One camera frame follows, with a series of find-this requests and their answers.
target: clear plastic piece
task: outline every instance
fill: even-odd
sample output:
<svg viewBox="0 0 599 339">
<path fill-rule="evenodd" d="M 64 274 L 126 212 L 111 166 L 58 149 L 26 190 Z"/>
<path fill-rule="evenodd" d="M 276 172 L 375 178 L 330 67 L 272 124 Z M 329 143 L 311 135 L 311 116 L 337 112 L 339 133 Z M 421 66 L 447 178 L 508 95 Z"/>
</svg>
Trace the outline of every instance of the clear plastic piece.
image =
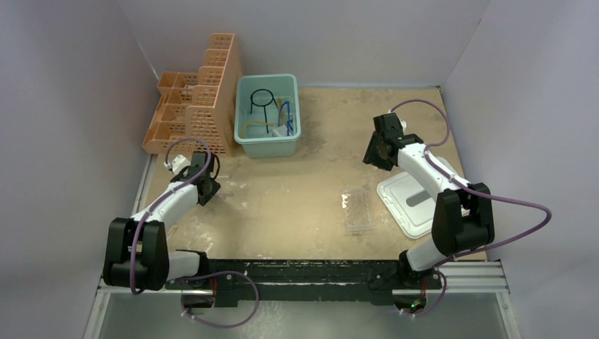
<svg viewBox="0 0 599 339">
<path fill-rule="evenodd" d="M 348 189 L 341 192 L 341 207 L 345 211 L 345 228 L 350 232 L 370 230 L 370 217 L 364 189 Z"/>
</svg>

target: teal bin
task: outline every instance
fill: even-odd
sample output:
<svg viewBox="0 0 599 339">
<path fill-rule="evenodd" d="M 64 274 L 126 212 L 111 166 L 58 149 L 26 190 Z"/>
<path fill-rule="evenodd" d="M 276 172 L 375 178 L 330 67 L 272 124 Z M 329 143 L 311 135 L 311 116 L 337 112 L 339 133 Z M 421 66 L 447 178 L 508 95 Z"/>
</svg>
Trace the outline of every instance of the teal bin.
<svg viewBox="0 0 599 339">
<path fill-rule="evenodd" d="M 294 75 L 242 76 L 237 81 L 235 141 L 248 157 L 291 156 L 301 135 Z"/>
</svg>

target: black ring stand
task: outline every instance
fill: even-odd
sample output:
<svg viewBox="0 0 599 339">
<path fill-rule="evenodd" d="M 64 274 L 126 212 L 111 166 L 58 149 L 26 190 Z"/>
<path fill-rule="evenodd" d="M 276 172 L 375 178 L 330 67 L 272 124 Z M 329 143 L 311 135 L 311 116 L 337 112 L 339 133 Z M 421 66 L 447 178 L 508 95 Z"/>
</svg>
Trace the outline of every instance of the black ring stand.
<svg viewBox="0 0 599 339">
<path fill-rule="evenodd" d="M 258 105 L 258 104 L 256 104 L 256 103 L 254 102 L 254 94 L 256 94 L 257 92 L 260 92 L 261 90 L 262 90 L 262 91 L 264 91 L 264 92 L 268 92 L 268 94 L 270 94 L 270 95 L 271 95 L 271 101 L 267 102 L 267 103 L 266 103 L 266 104 L 264 104 L 264 105 Z M 251 113 L 253 112 L 253 110 L 254 110 L 254 106 L 257 106 L 257 107 L 262 107 L 262 109 L 264 109 L 264 122 L 267 124 L 267 123 L 268 123 L 268 120 L 267 120 L 267 118 L 266 118 L 266 106 L 268 106 L 268 105 L 270 105 L 271 103 L 273 103 L 273 102 L 274 102 L 274 103 L 275 103 L 275 107 L 277 107 L 277 102 L 275 101 L 275 95 L 274 95 L 274 94 L 273 94 L 271 91 L 269 91 L 269 90 L 267 90 L 267 89 L 265 89 L 265 88 L 260 88 L 259 90 L 255 90 L 255 91 L 254 91 L 254 92 L 253 92 L 253 93 L 252 93 L 252 94 L 249 96 L 249 100 L 250 100 L 250 102 L 251 102 L 251 105 L 249 105 L 249 113 L 251 114 Z M 268 134 L 268 125 L 265 125 L 265 126 L 266 126 L 266 133 Z"/>
</svg>

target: blue object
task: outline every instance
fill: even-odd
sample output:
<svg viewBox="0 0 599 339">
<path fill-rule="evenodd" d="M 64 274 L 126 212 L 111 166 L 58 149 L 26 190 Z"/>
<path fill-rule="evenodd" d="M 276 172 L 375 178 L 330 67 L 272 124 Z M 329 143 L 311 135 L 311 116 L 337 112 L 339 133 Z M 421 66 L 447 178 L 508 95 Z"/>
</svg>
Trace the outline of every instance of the blue object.
<svg viewBox="0 0 599 339">
<path fill-rule="evenodd" d="M 248 124 L 241 137 L 242 127 L 248 122 L 259 119 L 256 114 L 250 115 L 250 95 L 259 88 L 273 92 L 276 99 L 289 103 L 281 107 L 267 107 L 267 121 L 280 122 L 280 113 L 287 105 L 287 132 L 289 136 L 272 136 L 266 133 L 262 124 Z M 254 98 L 260 102 L 259 93 Z M 300 106 L 297 96 L 297 79 L 292 74 L 272 74 L 264 76 L 243 76 L 237 81 L 237 96 L 235 105 L 235 141 L 243 146 L 249 157 L 284 157 L 295 153 L 297 141 L 302 135 Z"/>
</svg>

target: wooden table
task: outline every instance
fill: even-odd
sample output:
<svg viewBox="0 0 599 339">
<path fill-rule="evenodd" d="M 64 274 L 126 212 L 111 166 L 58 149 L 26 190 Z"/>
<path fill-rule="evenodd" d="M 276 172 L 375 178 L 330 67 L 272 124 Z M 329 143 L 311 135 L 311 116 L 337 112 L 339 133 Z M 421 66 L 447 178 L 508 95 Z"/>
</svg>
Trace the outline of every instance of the wooden table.
<svg viewBox="0 0 599 339">
<path fill-rule="evenodd" d="M 387 172 L 363 164 L 362 158 L 374 130 L 372 117 L 412 98 L 443 105 L 436 88 L 301 89 L 302 136 L 295 155 L 249 159 L 239 147 L 234 156 L 221 157 L 221 192 L 169 231 L 170 250 L 206 251 L 211 258 L 397 258 L 429 235 L 407 238 L 376 193 L 379 182 L 402 170 Z M 397 113 L 408 122 L 408 133 L 425 142 L 443 138 L 444 120 L 431 107 L 413 103 Z M 453 138 L 434 154 L 463 175 Z M 162 193 L 172 176 L 162 162 L 160 155 L 146 202 Z M 341 207 L 346 189 L 367 192 L 370 230 L 346 230 Z"/>
</svg>

